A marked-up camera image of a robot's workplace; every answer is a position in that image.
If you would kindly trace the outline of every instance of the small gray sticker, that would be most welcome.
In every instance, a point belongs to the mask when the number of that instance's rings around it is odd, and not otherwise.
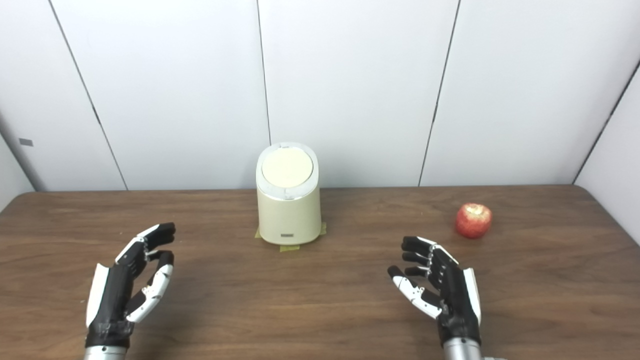
[[[29,139],[18,138],[18,141],[20,142],[20,145],[33,146],[33,141]]]

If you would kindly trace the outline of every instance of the metal robot arm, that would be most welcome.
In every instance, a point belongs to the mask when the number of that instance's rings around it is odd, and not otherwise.
[[[400,292],[438,324],[440,344],[446,360],[482,360],[480,346],[480,298],[472,268],[460,269],[458,262],[436,242],[405,236],[403,259],[421,266],[388,269]],[[439,293],[419,286],[408,276],[426,277]]]
[[[133,238],[111,267],[96,266],[86,307],[85,360],[124,359],[134,324],[153,310],[169,285],[173,253],[156,247],[173,242],[173,234],[172,222],[152,226]],[[156,272],[131,296],[133,280],[155,260]]]

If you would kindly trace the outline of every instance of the red apple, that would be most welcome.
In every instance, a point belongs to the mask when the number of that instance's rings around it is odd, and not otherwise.
[[[480,238],[489,230],[491,217],[491,210],[486,206],[468,202],[458,210],[456,231],[466,238]]]

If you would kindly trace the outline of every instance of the white panel background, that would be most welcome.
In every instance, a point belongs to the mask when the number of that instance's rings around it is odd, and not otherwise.
[[[39,190],[124,190],[46,0],[0,1],[0,129]]]
[[[0,211],[16,196],[32,191],[31,183],[0,136]]]
[[[462,0],[421,185],[571,183],[640,58],[640,2]]]
[[[635,76],[576,181],[640,243],[640,77]]]
[[[259,0],[271,140],[321,186],[415,186],[456,1]]]
[[[255,187],[269,145],[255,0],[54,0],[132,190]]]

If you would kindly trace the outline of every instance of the silver cylindrical wrist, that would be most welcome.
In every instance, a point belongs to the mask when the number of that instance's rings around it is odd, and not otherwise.
[[[468,338],[453,338],[442,345],[445,360],[483,360],[480,345]]]
[[[124,360],[127,348],[88,347],[84,350],[84,360]]]

